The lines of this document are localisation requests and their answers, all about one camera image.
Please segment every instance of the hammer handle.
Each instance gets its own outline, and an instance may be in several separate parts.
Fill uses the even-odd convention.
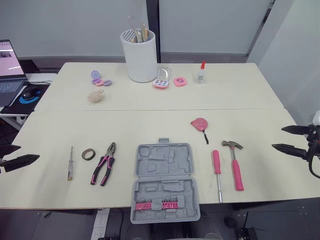
[[[239,163],[237,160],[232,160],[232,170],[233,170],[233,176],[234,176],[235,189],[237,191],[245,190],[244,185],[242,183],[242,179],[241,179]]]

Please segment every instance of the beige pom pom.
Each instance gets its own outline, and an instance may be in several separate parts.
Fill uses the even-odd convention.
[[[104,98],[104,95],[102,94],[103,92],[104,92],[103,90],[91,92],[88,95],[89,102],[93,104],[100,102]]]

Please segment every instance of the pliers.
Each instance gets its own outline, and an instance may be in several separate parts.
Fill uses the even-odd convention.
[[[106,154],[100,158],[99,164],[98,164],[98,166],[96,166],[96,168],[95,168],[95,170],[93,172],[93,175],[92,175],[92,178],[91,178],[91,183],[90,183],[91,185],[95,185],[96,184],[99,171],[100,171],[100,169],[102,168],[102,166],[105,163],[107,163],[107,169],[106,169],[105,175],[104,175],[104,177],[102,179],[102,182],[101,182],[100,186],[104,186],[106,184],[106,182],[107,182],[107,180],[108,180],[108,178],[110,176],[110,173],[111,173],[112,165],[116,161],[115,158],[113,157],[115,151],[116,151],[116,144],[113,142],[108,147],[108,149],[106,151]]]

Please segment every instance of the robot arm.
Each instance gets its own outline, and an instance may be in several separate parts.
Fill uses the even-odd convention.
[[[320,110],[314,114],[314,117],[310,125],[291,125],[283,127],[281,130],[296,135],[307,135],[306,140],[308,141],[309,146],[309,149],[307,151],[283,143],[272,144],[272,146],[280,152],[306,160],[309,164],[310,173],[316,178],[320,179],[320,175],[316,174],[313,171],[312,165],[314,156],[320,157]]]
[[[10,172],[28,166],[40,157],[39,155],[35,154],[27,154],[23,156],[18,156],[17,158],[12,160],[3,160],[3,157],[5,155],[11,154],[20,148],[20,146],[11,144],[0,145],[0,167],[4,167],[4,170],[6,172]]]

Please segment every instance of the computer mouse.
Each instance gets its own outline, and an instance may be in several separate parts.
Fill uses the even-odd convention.
[[[36,96],[37,92],[39,91],[38,88],[34,87],[28,87],[22,92],[22,98],[24,100],[32,99]]]

